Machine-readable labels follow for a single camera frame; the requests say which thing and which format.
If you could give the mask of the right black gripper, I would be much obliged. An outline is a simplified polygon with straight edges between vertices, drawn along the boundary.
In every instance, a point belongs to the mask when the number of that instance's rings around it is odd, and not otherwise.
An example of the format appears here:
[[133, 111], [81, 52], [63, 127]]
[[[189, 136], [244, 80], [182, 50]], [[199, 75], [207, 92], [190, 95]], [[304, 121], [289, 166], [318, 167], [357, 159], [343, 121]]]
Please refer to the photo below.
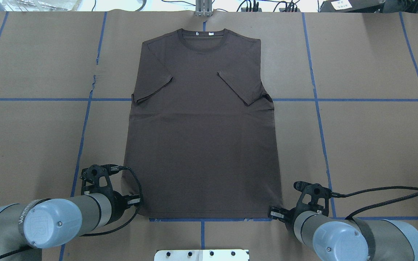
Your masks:
[[270, 206], [268, 217], [272, 220], [284, 221], [291, 236], [295, 235], [294, 224], [299, 215], [306, 211], [329, 217], [331, 190], [319, 183], [294, 183], [293, 188], [300, 192], [296, 205], [290, 209]]

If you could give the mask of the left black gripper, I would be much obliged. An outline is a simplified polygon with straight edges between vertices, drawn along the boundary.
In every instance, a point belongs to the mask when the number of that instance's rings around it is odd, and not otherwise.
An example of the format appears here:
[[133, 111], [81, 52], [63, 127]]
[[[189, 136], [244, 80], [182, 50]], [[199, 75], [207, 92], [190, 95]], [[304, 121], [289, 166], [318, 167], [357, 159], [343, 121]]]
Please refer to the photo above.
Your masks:
[[81, 195], [93, 198], [98, 205], [98, 225], [119, 220], [126, 208], [139, 206], [140, 195], [121, 195], [114, 190], [110, 176], [123, 170], [119, 165], [91, 165], [81, 171]]

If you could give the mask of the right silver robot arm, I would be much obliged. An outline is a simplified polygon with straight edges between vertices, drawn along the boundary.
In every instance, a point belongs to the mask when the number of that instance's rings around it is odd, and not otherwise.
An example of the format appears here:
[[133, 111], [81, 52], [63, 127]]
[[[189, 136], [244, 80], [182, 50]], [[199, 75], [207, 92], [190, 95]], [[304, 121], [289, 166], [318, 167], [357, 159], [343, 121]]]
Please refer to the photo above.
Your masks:
[[[312, 249], [322, 261], [418, 261], [418, 230], [404, 221], [388, 219], [365, 221], [357, 215], [418, 196], [418, 187], [389, 186], [349, 194], [333, 192], [318, 183], [297, 181], [301, 193], [290, 210], [271, 206], [269, 218], [292, 229], [296, 239]], [[332, 198], [346, 198], [382, 190], [413, 190], [414, 193], [360, 208], [343, 220], [329, 216]]]

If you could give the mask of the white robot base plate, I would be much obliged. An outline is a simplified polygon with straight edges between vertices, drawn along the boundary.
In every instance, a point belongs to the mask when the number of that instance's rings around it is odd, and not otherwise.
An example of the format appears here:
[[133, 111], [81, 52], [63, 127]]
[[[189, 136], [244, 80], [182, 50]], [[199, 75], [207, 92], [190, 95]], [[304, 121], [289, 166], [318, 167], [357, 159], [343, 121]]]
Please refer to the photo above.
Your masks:
[[185, 249], [159, 250], [154, 261], [249, 261], [249, 250], [244, 249]]

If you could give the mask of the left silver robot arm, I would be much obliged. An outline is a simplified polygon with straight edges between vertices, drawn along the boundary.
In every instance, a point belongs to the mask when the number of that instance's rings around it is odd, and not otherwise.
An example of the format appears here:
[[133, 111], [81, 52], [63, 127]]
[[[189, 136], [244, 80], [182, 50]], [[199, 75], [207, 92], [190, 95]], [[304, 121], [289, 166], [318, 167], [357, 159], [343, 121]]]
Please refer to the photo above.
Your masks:
[[[121, 171], [131, 172], [138, 194], [121, 195], [114, 190], [110, 177]], [[40, 261], [45, 248], [64, 245], [77, 237], [116, 232], [94, 230], [118, 221], [130, 207], [135, 207], [133, 216], [138, 214], [144, 196], [131, 167], [91, 165], [81, 171], [80, 179], [78, 196], [0, 207], [0, 261]]]

